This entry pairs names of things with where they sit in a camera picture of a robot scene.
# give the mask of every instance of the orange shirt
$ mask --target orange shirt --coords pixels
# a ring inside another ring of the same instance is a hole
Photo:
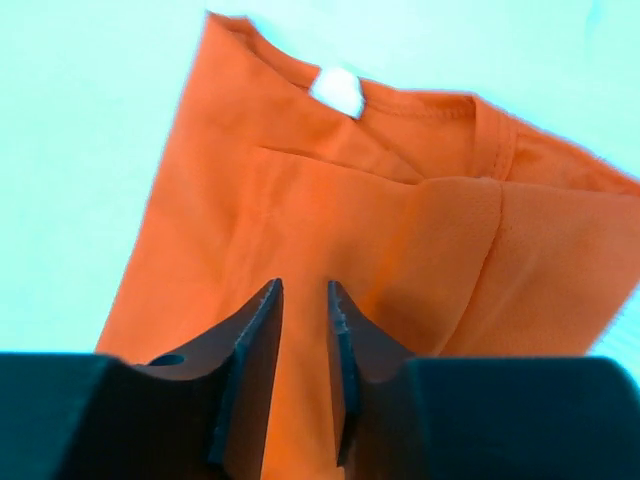
[[[281,277],[263,467],[340,479],[327,282],[425,355],[582,354],[640,278],[640,185],[473,95],[362,82],[354,120],[318,69],[209,15],[97,351],[148,362]]]

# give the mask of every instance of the shirt tag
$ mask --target shirt tag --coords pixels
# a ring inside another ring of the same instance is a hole
[[[364,110],[360,80],[341,67],[320,70],[309,94],[319,102],[352,118],[360,118]]]

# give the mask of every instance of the garment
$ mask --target garment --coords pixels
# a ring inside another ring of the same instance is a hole
[[[475,95],[363,81],[354,120],[207,18],[97,352],[148,362],[284,283],[263,478],[339,479],[327,283],[424,355],[584,353],[640,278],[640,185]]]

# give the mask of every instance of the clothing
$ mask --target clothing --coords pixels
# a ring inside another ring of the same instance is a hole
[[[640,278],[640,184],[475,95],[318,69],[210,14],[97,352],[148,362],[284,282],[263,478],[338,479],[327,283],[424,355],[584,353]]]

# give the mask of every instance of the fabric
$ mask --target fabric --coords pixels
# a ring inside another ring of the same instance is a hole
[[[284,282],[263,478],[341,479],[327,283],[424,355],[583,354],[640,277],[640,185],[474,95],[314,66],[215,14],[97,352],[148,362]]]

